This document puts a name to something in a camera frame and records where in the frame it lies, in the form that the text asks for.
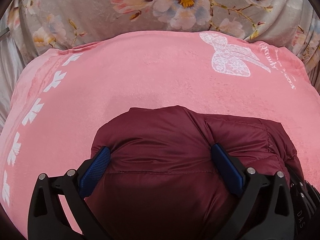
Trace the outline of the maroon puffer jacket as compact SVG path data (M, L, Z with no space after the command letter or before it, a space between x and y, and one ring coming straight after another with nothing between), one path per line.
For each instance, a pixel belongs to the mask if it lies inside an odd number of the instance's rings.
M259 173L304 178L280 123L132 108L96 133L92 153L106 146L111 161L87 205L114 239L207 239L235 203L211 161L215 143Z

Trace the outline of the pink blanket with white prints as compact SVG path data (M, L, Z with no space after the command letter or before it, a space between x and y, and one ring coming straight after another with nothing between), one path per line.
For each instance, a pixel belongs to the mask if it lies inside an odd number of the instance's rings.
M319 94L288 49L207 31L139 31L49 49L21 73L1 133L1 205L24 236L39 174L94 156L100 127L132 108L280 123L319 186Z

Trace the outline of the silver satin curtain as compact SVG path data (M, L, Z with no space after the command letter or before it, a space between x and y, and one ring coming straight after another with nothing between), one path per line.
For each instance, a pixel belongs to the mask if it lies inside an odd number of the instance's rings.
M6 20L1 19L0 51L0 96L1 96L1 131L10 112L11 97L16 82L25 67L20 51L12 38Z

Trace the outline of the grey floral bed sheet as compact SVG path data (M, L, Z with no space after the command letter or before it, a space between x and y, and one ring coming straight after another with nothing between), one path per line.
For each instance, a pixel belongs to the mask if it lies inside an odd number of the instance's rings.
M212 30L285 47L319 71L319 17L308 0L12 0L1 27L24 63L132 31Z

